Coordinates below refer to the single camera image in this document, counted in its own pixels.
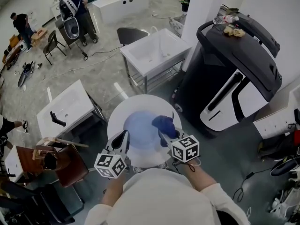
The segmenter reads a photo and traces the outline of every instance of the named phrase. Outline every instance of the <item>black chair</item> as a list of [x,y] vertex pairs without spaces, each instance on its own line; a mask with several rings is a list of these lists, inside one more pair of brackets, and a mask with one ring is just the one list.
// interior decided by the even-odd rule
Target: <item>black chair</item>
[[[118,33],[119,41],[123,46],[131,44],[141,38],[148,36],[147,32],[141,31],[137,28],[118,28],[117,33]],[[129,83],[130,85],[132,85],[127,59],[124,56],[123,59],[124,59],[125,69],[127,72]]]
[[52,54],[51,52],[55,49],[55,48],[58,48],[65,56],[66,54],[57,46],[57,44],[60,44],[62,45],[63,47],[65,47],[63,44],[61,44],[59,41],[57,41],[57,38],[56,38],[56,32],[53,31],[49,38],[48,38],[48,44],[47,46],[44,48],[43,50],[43,53],[45,54],[45,57],[47,58],[47,55],[51,55],[52,57]]
[[1,189],[16,197],[9,200],[0,197],[0,207],[6,207],[20,211],[20,206],[29,213],[30,217],[33,211],[35,214],[43,214],[51,224],[70,224],[75,222],[73,216],[80,212],[82,208],[70,214],[59,198],[54,186],[47,184],[45,187],[39,187],[35,190],[29,190],[11,181],[1,183]]

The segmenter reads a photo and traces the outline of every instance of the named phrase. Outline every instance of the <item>white pillar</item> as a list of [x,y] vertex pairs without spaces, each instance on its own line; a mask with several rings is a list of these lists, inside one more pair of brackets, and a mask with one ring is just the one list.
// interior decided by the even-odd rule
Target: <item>white pillar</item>
[[195,52],[195,49],[200,46],[200,43],[196,36],[196,32],[198,28],[202,24],[212,20],[214,17],[217,16],[220,6],[222,5],[222,1],[223,0],[191,0],[190,1],[186,22],[184,24],[181,38],[193,47],[184,61],[183,64],[184,71],[187,70],[191,62],[191,59],[193,57],[193,54]]

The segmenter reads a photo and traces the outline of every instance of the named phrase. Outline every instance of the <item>black pants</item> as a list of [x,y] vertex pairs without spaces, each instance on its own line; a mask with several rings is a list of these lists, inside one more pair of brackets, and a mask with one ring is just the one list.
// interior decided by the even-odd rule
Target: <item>black pants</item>
[[91,39],[97,39],[97,35],[94,33],[93,27],[89,21],[89,14],[84,13],[76,16],[79,25],[79,40],[85,42],[85,33],[87,32]]

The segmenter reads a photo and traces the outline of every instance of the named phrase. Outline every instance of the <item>person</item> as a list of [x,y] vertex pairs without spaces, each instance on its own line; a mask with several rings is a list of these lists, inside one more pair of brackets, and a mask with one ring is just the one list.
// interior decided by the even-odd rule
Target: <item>person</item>
[[90,38],[93,40],[94,43],[98,42],[98,36],[94,33],[93,27],[91,26],[90,22],[89,22],[89,14],[88,14],[88,10],[87,10],[87,4],[88,4],[88,0],[71,0],[72,2],[74,2],[75,5],[78,6],[79,8],[77,10],[77,13],[75,15],[75,18],[78,21],[78,25],[79,25],[79,39],[82,42],[83,46],[87,45],[86,39],[85,39],[85,31],[88,32]]
[[125,173],[110,180],[85,225],[248,225],[244,211],[196,160],[184,165],[187,178],[151,168],[124,184]]
[[23,127],[25,133],[28,133],[28,124],[26,120],[10,122],[2,115],[0,115],[0,157],[4,155],[4,147],[9,149],[13,148],[13,145],[8,141],[7,133],[14,128]]
[[19,34],[22,36],[23,40],[27,45],[27,52],[32,48],[31,46],[31,37],[34,32],[31,30],[30,25],[28,23],[28,15],[12,13],[10,16],[11,19],[14,20],[14,27],[17,28]]

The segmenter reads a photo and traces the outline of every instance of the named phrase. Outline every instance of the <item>blue water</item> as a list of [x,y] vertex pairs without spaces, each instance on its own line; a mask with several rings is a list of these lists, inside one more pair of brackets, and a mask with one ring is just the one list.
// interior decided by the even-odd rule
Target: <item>blue water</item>
[[124,129],[130,133],[130,146],[149,150],[160,144],[158,129],[151,124],[156,116],[149,111],[137,111],[126,119]]

